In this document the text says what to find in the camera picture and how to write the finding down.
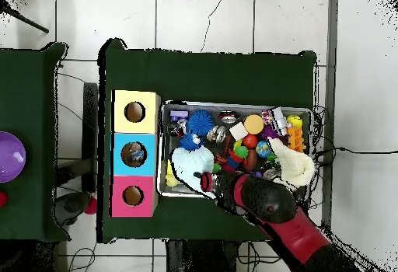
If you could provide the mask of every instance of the table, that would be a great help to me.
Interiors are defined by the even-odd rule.
[[[316,55],[195,54],[163,50],[127,50],[119,39],[99,52],[99,176],[97,241],[112,238],[269,239],[214,201],[160,197],[151,218],[108,216],[110,93],[113,89],[156,92],[162,99],[291,106],[312,109]]]

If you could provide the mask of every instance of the blue spiky toy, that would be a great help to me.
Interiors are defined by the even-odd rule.
[[[206,136],[214,126],[215,122],[210,112],[196,110],[190,115],[187,130],[197,136]]]

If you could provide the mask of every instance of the blue block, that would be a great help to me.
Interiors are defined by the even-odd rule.
[[[147,158],[140,167],[129,167],[121,159],[121,150],[127,143],[141,143],[145,146]],[[113,150],[114,176],[154,176],[156,159],[154,134],[121,134],[115,133],[115,148]]]

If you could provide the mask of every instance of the black pole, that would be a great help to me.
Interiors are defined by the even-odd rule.
[[[40,31],[43,31],[45,33],[49,33],[50,31],[48,29],[46,29],[45,27],[42,27],[39,24],[36,24],[35,22],[32,22],[30,19],[27,19],[26,17],[23,17],[21,14],[19,14],[18,12],[12,10],[11,8],[2,6],[0,8],[0,13],[5,12],[7,14],[9,14],[10,16],[17,18],[19,20],[22,20],[24,23],[29,24],[33,27],[36,27],[37,29],[39,29]]]

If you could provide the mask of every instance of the circular hole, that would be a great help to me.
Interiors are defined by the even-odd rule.
[[[121,149],[121,159],[126,166],[140,167],[147,157],[145,146],[140,142],[127,143]]]
[[[140,102],[131,102],[124,108],[124,116],[130,122],[140,122],[145,117],[145,108]]]
[[[129,206],[137,206],[144,200],[144,192],[139,187],[128,187],[123,191],[123,200]]]

